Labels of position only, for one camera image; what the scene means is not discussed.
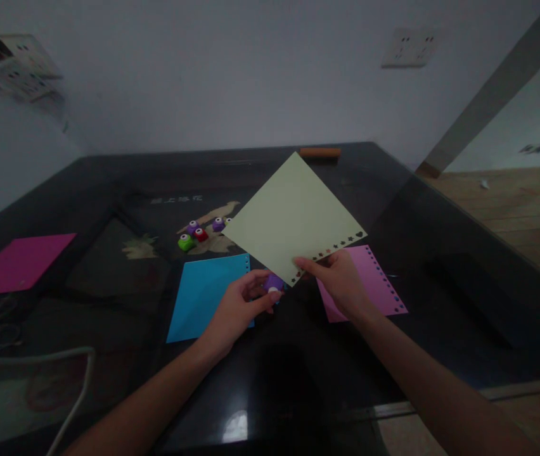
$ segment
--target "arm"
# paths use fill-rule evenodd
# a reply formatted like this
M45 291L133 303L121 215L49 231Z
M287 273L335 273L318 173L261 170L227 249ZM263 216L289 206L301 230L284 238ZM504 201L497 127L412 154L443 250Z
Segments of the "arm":
M263 311L271 312L280 299L280 293L266 294L261 288L268 274L253 270L230 284L202 336L74 442L65 455L146 454L251 320Z
M448 454L540 454L502 410L380 313L367 299L348 252L334 253L328 268L305 258L295 262L323 282Z

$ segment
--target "left hand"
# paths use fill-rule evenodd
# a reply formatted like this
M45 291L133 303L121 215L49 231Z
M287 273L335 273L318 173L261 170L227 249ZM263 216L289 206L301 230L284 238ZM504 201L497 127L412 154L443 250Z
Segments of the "left hand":
M281 293L267 294L262 288L269 275L268 270L254 269L228 285L211 323L198 342L221 357L226 356L257 315L265 310L272 313L272 305L281 298Z

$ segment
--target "light green paper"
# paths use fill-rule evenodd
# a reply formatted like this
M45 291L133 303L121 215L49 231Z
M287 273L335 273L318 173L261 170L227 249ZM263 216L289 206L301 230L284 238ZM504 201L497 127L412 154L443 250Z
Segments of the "light green paper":
M324 258L367 236L297 152L222 233L291 286L303 273L295 257Z

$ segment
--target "white wall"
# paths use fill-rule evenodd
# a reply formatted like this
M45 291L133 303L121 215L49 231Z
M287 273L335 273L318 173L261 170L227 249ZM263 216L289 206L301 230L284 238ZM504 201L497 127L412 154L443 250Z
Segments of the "white wall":
M374 140L416 167L540 14L540 0L11 0L63 70L97 153ZM381 70L396 27L442 27Z
M540 154L520 154L540 143L540 71L469 143L445 172L540 167Z
M0 95L0 211L78 157L55 119Z

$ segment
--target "orange object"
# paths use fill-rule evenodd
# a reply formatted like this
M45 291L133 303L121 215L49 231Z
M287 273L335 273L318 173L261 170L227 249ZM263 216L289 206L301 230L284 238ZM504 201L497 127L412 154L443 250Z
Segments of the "orange object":
M335 148L301 148L300 157L302 158L340 158L341 149Z

